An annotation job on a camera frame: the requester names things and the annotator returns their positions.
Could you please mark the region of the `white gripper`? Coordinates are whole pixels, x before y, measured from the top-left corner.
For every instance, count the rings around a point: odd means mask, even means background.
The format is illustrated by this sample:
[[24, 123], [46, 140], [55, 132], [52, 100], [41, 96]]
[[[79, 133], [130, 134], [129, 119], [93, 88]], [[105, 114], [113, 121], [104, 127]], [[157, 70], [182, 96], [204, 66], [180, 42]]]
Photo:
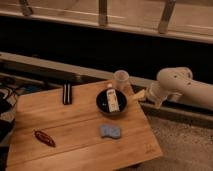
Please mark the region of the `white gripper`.
[[144, 101], [147, 99], [151, 101], [156, 108], [160, 108], [166, 98], [167, 91], [164, 90], [158, 82], [151, 83], [146, 90], [142, 89], [133, 95], [134, 100]]

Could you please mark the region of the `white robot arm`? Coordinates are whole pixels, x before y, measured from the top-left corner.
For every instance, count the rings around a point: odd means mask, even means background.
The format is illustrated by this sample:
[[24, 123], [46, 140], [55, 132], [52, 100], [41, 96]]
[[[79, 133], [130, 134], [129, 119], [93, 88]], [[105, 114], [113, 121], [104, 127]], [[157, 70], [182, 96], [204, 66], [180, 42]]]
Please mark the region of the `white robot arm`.
[[205, 109], [213, 111], [213, 85], [193, 79], [187, 67], [164, 68], [157, 73], [156, 81], [133, 95], [134, 100], [149, 100], [156, 108], [172, 94], [186, 96]]

